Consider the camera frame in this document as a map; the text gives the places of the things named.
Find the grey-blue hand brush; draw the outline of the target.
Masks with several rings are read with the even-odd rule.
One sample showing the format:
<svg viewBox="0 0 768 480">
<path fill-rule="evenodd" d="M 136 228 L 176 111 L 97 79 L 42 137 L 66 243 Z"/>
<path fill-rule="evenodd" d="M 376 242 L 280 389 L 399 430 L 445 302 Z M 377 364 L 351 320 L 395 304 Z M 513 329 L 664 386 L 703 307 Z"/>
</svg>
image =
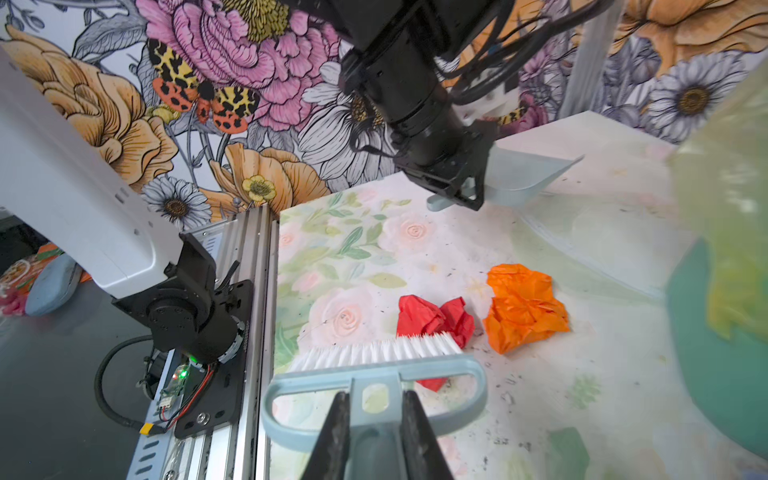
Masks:
<svg viewBox="0 0 768 480">
<path fill-rule="evenodd" d="M 475 390 L 471 398 L 451 411 L 426 414 L 438 441 L 476 420 L 488 398 L 483 366 L 459 352 L 449 334 L 314 348 L 295 357 L 287 372 L 271 380 L 261 396 L 260 419 L 273 442 L 310 457 L 321 429 L 280 423 L 273 414 L 274 401 L 312 392 L 329 391 L 334 396 L 347 392 L 350 446 L 343 479 L 408 479 L 400 424 L 403 394 L 414 390 L 404 385 L 457 376 L 472 377 Z"/>
</svg>

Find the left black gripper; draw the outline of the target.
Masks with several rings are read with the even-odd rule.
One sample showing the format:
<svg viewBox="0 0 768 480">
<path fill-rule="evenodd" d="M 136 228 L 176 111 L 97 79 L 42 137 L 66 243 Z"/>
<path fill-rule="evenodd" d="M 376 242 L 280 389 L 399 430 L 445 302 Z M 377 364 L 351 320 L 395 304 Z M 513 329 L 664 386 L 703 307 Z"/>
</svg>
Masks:
<svg viewBox="0 0 768 480">
<path fill-rule="evenodd" d="M 291 1 L 352 46 L 342 90 L 360 95 L 391 130 L 394 162 L 415 184 L 479 210 L 492 127 L 462 123 L 436 58 L 458 57 L 501 8 L 496 1 Z"/>
</svg>

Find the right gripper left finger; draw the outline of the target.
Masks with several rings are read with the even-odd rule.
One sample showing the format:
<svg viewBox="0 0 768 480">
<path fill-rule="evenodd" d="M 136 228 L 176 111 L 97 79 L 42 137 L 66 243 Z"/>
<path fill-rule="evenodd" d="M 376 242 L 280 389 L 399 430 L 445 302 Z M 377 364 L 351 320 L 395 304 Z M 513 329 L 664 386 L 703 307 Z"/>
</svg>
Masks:
<svg viewBox="0 0 768 480">
<path fill-rule="evenodd" d="M 350 395 L 338 392 L 318 435 L 302 480 L 342 480 L 350 446 Z"/>
</svg>

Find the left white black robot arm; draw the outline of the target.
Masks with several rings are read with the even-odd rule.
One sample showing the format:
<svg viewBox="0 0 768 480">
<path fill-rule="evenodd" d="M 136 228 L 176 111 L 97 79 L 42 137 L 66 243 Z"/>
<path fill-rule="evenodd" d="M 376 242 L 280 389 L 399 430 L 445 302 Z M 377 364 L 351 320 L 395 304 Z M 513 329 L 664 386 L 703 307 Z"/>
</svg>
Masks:
<svg viewBox="0 0 768 480">
<path fill-rule="evenodd" d="M 162 350 L 224 362 L 243 332 L 191 229 L 256 207 L 321 244 L 287 256 L 339 282 L 388 259 L 358 184 L 439 168 L 474 133 L 511 1 L 127 1 L 72 52 L 14 23 L 1 42 L 1 203 L 75 258 Z"/>
</svg>

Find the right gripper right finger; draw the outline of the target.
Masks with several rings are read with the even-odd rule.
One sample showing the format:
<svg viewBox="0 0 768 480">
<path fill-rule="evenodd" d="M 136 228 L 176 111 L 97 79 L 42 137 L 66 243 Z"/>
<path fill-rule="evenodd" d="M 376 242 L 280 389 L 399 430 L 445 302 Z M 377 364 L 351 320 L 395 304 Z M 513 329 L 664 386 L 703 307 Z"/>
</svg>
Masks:
<svg viewBox="0 0 768 480">
<path fill-rule="evenodd" d="M 402 397 L 400 436 L 408 479 L 454 479 L 419 397 L 411 390 Z"/>
</svg>

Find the grey-blue dustpan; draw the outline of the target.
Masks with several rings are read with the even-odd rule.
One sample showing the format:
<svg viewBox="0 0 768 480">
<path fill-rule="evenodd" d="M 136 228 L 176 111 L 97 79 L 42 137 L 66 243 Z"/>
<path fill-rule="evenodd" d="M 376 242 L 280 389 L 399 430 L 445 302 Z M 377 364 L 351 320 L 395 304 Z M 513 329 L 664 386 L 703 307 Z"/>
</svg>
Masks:
<svg viewBox="0 0 768 480">
<path fill-rule="evenodd" d="M 497 205 L 518 207 L 583 159 L 584 155 L 561 159 L 493 146 L 483 185 L 474 178 L 468 178 L 458 196 L 446 198 L 432 195 L 427 199 L 427 208 L 438 212 L 457 205 L 477 211 L 486 200 Z"/>
</svg>

